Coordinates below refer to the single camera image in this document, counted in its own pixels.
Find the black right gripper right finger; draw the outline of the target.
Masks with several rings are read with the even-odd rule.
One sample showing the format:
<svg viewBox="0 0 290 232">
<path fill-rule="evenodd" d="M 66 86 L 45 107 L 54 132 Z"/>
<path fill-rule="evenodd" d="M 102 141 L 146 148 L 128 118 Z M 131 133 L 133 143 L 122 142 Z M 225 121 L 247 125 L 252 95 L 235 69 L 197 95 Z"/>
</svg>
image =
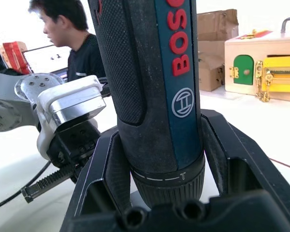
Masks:
<svg viewBox="0 0 290 232">
<path fill-rule="evenodd" d="M 290 184 L 259 145 L 214 110 L 203 144 L 219 191 L 202 226 L 211 232 L 290 232 Z"/>
</svg>

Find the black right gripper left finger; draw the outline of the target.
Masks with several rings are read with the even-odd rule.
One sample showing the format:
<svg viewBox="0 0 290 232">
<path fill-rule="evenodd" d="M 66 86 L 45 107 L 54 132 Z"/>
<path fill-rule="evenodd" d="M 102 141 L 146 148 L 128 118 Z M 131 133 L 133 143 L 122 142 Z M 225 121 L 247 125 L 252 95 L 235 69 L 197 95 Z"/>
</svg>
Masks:
<svg viewBox="0 0 290 232">
<path fill-rule="evenodd" d="M 63 222 L 86 214 L 124 213 L 131 207 L 130 179 L 119 133 L 105 132 L 80 172 Z"/>
</svg>

